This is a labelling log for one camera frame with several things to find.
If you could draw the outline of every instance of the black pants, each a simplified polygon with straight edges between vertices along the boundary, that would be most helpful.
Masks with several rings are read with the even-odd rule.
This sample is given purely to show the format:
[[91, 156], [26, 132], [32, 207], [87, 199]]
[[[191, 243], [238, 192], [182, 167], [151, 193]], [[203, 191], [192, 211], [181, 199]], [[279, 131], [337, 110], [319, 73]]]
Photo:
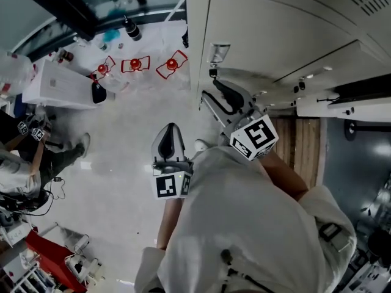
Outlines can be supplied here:
[[[17, 135], [19, 135], [18, 124], [25, 117], [13, 118], [0, 110], [0, 142], [6, 144]], [[31, 136], [24, 138], [15, 150], [20, 154], [20, 157], [27, 162], [32, 162], [35, 152], [37, 151], [38, 142]], [[65, 167], [73, 164], [75, 160], [82, 156], [84, 148], [82, 144], [78, 144], [70, 151], [54, 153], [50, 150], [44, 149], [42, 154], [42, 161], [39, 167], [41, 173], [41, 188], [56, 177]]]

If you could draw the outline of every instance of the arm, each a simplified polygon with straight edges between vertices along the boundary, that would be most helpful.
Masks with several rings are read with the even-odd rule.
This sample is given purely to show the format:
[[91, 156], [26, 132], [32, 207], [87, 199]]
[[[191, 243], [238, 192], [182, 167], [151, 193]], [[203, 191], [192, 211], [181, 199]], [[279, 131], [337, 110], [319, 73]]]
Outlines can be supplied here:
[[308, 187], [303, 179], [287, 166], [276, 152], [271, 151], [268, 155], [261, 158], [260, 162], [274, 185], [296, 201], [299, 201], [308, 192]]
[[27, 137], [27, 134], [19, 134], [15, 138], [13, 138], [11, 141], [8, 141], [4, 146], [8, 152], [11, 152], [13, 149], [15, 149], [18, 144]]
[[45, 142], [48, 139], [48, 134], [45, 134], [41, 141], [38, 143], [37, 151], [35, 152], [34, 158], [32, 159], [32, 164], [30, 166], [30, 176], [34, 176], [39, 171], [39, 166], [41, 165], [43, 149], [45, 147]]
[[178, 218], [182, 210], [183, 200], [176, 198], [167, 200], [164, 207], [163, 219], [160, 224], [158, 243], [156, 247], [161, 250], [166, 250], [171, 235], [177, 226]]

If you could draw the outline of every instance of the cabinet door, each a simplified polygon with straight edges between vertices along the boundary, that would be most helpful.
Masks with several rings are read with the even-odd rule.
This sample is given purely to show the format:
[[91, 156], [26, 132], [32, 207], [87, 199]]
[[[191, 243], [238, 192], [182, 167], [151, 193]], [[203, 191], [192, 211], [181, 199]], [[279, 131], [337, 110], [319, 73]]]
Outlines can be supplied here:
[[[259, 96], [257, 100], [261, 104], [275, 104], [275, 108], [284, 109], [298, 98], [389, 73], [391, 66], [381, 62], [356, 40], [273, 83], [274, 87], [266, 89], [267, 94]], [[305, 90], [295, 93], [294, 87], [303, 78]]]
[[211, 43], [231, 44], [220, 67], [273, 82], [351, 41], [339, 27], [279, 1], [210, 0], [200, 80], [208, 79]]

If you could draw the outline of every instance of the sneaker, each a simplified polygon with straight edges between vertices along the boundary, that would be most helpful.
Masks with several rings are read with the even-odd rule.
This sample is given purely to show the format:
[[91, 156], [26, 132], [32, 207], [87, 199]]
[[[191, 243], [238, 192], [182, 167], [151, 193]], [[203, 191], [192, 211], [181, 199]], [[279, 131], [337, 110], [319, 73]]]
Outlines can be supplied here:
[[194, 141], [194, 148], [197, 152], [205, 151], [210, 148], [210, 145], [207, 144], [204, 140], [197, 139]]
[[79, 140], [79, 143], [81, 143], [83, 145], [83, 148], [84, 148], [84, 152], [81, 155], [81, 158], [85, 158], [87, 156], [87, 152], [88, 152], [88, 149], [89, 149], [90, 143], [91, 143], [91, 136], [90, 136], [90, 134], [87, 132], [84, 135], [82, 135], [80, 140]]
[[72, 145], [72, 142], [68, 141], [65, 145], [64, 145], [64, 148], [63, 150], [64, 151], [70, 151], [73, 149], [73, 145]]

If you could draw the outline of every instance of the black cable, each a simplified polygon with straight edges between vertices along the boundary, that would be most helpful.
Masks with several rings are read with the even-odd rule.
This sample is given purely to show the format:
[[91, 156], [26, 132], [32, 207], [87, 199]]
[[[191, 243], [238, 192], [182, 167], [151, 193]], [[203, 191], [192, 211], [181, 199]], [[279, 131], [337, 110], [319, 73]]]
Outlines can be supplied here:
[[[83, 250], [84, 250], [89, 244], [90, 244], [90, 241], [88, 241], [87, 244], [85, 244], [85, 246], [83, 246], [83, 248], [80, 248], [79, 246], [75, 245], [75, 246], [73, 247], [73, 250], [75, 251], [76, 254], [79, 254], [79, 255], [80, 255], [80, 253], [82, 253], [83, 256], [86, 257], [85, 254], [84, 254], [84, 252], [83, 252]], [[78, 253], [78, 252], [76, 251], [76, 249], [75, 249], [76, 247], [79, 248], [80, 253]]]
[[[230, 250], [223, 250], [220, 254], [223, 262], [225, 262], [228, 266], [231, 266], [232, 262], [232, 255], [230, 253]], [[227, 278], [225, 279], [222, 287], [221, 287], [221, 293], [224, 293], [228, 286], [228, 279], [231, 279], [232, 275], [239, 276], [241, 278], [244, 278], [248, 282], [251, 282], [253, 285], [257, 286], [258, 288], [263, 289], [267, 293], [274, 293], [274, 291], [268, 289], [266, 286], [260, 284], [259, 282], [255, 281], [253, 278], [251, 278], [249, 275], [246, 275], [245, 273], [239, 273], [237, 270], [229, 267], [227, 272]]]
[[64, 179], [61, 179], [61, 182], [64, 182], [62, 185], [61, 185], [61, 190], [62, 190], [62, 193], [64, 195], [63, 198], [61, 198], [59, 195], [57, 196], [57, 198], [54, 198], [55, 200], [64, 200], [65, 199], [65, 191], [64, 191], [64, 185], [65, 185], [65, 180]]
[[30, 214], [30, 213], [25, 213], [25, 212], [15, 212], [15, 211], [13, 211], [12, 213], [18, 214], [18, 215], [29, 215], [29, 216], [34, 216], [34, 217], [44, 216], [44, 215], [46, 215], [47, 213], [49, 213], [49, 211], [50, 211], [50, 209], [51, 209], [51, 206], [53, 205], [54, 195], [53, 195], [53, 193], [51, 193], [50, 191], [47, 191], [47, 190], [45, 190], [45, 189], [44, 189], [44, 191], [45, 191], [45, 192], [48, 192], [49, 195], [52, 196], [50, 206], [49, 206], [48, 210], [47, 210], [45, 213], [43, 213], [43, 214], [38, 214], [38, 215], [36, 215], [36, 214]]

